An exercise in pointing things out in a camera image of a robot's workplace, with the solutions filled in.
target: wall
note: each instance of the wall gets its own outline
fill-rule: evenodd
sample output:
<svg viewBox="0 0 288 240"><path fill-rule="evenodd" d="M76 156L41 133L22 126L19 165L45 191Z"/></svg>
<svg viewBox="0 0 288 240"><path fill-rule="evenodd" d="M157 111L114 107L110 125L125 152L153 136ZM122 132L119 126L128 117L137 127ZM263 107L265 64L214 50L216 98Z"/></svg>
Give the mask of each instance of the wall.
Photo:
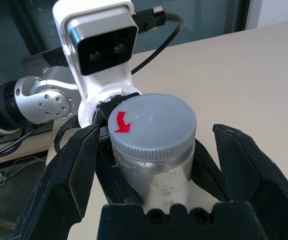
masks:
<svg viewBox="0 0 288 240"><path fill-rule="evenodd" d="M288 0L253 0L248 28L260 28L288 21Z"/></svg>

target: black cable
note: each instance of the black cable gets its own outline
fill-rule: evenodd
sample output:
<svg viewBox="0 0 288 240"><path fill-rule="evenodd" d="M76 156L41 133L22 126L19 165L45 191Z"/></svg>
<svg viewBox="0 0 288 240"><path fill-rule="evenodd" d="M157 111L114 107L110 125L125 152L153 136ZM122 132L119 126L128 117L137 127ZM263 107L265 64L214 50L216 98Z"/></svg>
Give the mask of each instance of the black cable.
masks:
<svg viewBox="0 0 288 240"><path fill-rule="evenodd" d="M61 126L56 134L56 137L54 139L54 149L56 151L56 153L59 153L60 151L60 141L62 140L65 132L67 130L70 130L72 128L79 128L79 123L78 123L78 117L77 115L71 117L69 120L67 120L67 122L65 122L63 124L63 126Z"/></svg>
<svg viewBox="0 0 288 240"><path fill-rule="evenodd" d="M29 137L30 135L32 135L37 129L39 129L39 126L36 128L33 128L32 130L30 130L29 132L27 132L26 134L24 134L22 137L20 137L19 139L17 139L16 141L12 142L11 144L3 147L2 149L0 149L0 155L8 150L10 150L13 147L17 147L17 145L19 143L21 143L24 139L26 139L27 137Z"/></svg>
<svg viewBox="0 0 288 240"><path fill-rule="evenodd" d="M141 70L144 66L146 66L151 60L153 60L162 50L164 50L167 45L178 35L178 33L183 29L184 27L184 20L177 14L172 13L166 13L166 21L170 22L176 22L178 23L178 26L173 31L173 33L163 42L163 44L160 45L159 48L157 48L148 58L146 58L140 65L138 65L136 68L132 70L132 75L137 73L139 70Z"/></svg>
<svg viewBox="0 0 288 240"><path fill-rule="evenodd" d="M22 132L20 134L20 137L23 137L26 133L26 128L22 129ZM11 148L10 150L6 150L5 152L0 154L0 158L4 157L4 156L8 156L10 154L12 154L13 152L15 152L22 144L23 141L19 142L17 145L15 145L13 148Z"/></svg>

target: cable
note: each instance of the cable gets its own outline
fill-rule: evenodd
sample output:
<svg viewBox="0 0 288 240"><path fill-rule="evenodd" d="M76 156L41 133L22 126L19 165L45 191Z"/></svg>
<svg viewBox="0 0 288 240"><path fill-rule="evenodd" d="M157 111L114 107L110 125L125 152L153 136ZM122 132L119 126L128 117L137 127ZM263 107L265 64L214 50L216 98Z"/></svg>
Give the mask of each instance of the cable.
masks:
<svg viewBox="0 0 288 240"><path fill-rule="evenodd" d="M146 58L140 65L138 65L136 68L132 70L132 75L137 73L139 70L141 70L144 66L146 66L151 60L153 60L162 50L164 50L167 45L178 35L178 33L183 29L184 27L184 20L177 14L172 13L166 13L166 21L170 22L176 22L178 23L176 29L173 31L173 33L163 42L163 44L160 45L159 48L157 48L148 58Z"/></svg>
<svg viewBox="0 0 288 240"><path fill-rule="evenodd" d="M22 129L22 132L21 132L21 134L20 134L20 137L23 137L23 136L25 135L26 130L27 130L26 128ZM15 145L15 146L14 146L13 148L11 148L10 150L1 153L1 154L0 154L0 158L12 154L13 152L15 152L15 151L21 146L21 144L22 144L22 141L19 142L17 145Z"/></svg>
<svg viewBox="0 0 288 240"><path fill-rule="evenodd" d="M27 137L29 137L30 135L32 135L37 129L39 129L40 127L36 127L32 130L30 130L29 132L27 132L26 134L24 134L22 137L20 137L19 139L17 139L16 141L12 142L11 144L3 147L2 149L0 149L0 154L4 153L5 151L13 148L13 147L17 147L17 144L21 143L24 139L26 139Z"/></svg>
<svg viewBox="0 0 288 240"><path fill-rule="evenodd" d="M33 161L32 161L32 162L29 162L28 164L22 166L20 169L18 169L18 170L16 170L15 172L13 172L11 175L6 176L7 171L10 170L18 161L25 160L25 159L29 159L29 158L35 158L36 161L34 161L34 162L33 162ZM37 163L38 163L38 162L43 162L43 163L45 163L46 161L45 161L45 160L42 160L42 159L39 159L39 158L37 158L37 157L35 157L35 156L29 156L29 157L17 159L17 160L16 160L10 167L8 167L8 168L6 169L6 171L4 172L3 182L0 184L0 187L5 183L5 181L6 181L7 179L9 179L10 177L14 176L14 175L17 174L18 172L22 171L25 167L27 167L27 166L29 166L29 165L31 165L31 164L33 164L33 163L36 163L36 162L37 162Z"/></svg>
<svg viewBox="0 0 288 240"><path fill-rule="evenodd" d="M65 132L67 130L70 130L72 128L79 128L79 123L78 123L78 117L77 115L71 117L69 120L67 120L67 122L65 122L63 124L63 126L61 126L56 134L56 137L54 139L54 149L56 151L56 153L59 153L60 151L60 141L62 140Z"/></svg>

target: white camera housing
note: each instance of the white camera housing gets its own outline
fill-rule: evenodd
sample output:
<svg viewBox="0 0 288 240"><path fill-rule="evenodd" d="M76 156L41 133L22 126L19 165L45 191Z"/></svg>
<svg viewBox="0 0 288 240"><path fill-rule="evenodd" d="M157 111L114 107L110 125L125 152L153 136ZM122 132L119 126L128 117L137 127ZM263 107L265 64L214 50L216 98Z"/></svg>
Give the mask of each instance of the white camera housing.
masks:
<svg viewBox="0 0 288 240"><path fill-rule="evenodd" d="M93 123L96 106L100 102L108 101L110 97L118 94L140 93L133 85L128 65L138 32L138 27L132 18L133 14L134 5L130 0L59 0L53 7L53 17L63 52L82 99L78 110L78 120L82 128ZM85 58L82 59L82 55L89 49L79 49L81 42L92 41L92 38L106 36L105 34L109 36L109 33L123 29L132 29L132 40L129 41L131 44L126 45L130 55L116 57L116 61L112 61L111 57L105 58L104 55L101 59L102 65L88 71L89 69L85 68L88 63L85 62ZM110 48L114 42L110 37L106 39ZM103 47L102 42L83 46ZM91 61L89 63L90 69L96 65L99 64Z"/></svg>

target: floor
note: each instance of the floor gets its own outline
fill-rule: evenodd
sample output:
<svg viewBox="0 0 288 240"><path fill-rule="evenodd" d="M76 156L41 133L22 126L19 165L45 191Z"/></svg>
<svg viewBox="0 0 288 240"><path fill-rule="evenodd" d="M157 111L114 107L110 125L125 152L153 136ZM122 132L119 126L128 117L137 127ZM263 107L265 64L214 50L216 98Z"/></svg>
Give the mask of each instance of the floor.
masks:
<svg viewBox="0 0 288 240"><path fill-rule="evenodd" d="M9 239L42 171L46 152L15 162L0 164L0 173L8 179L0 183L0 240Z"/></svg>

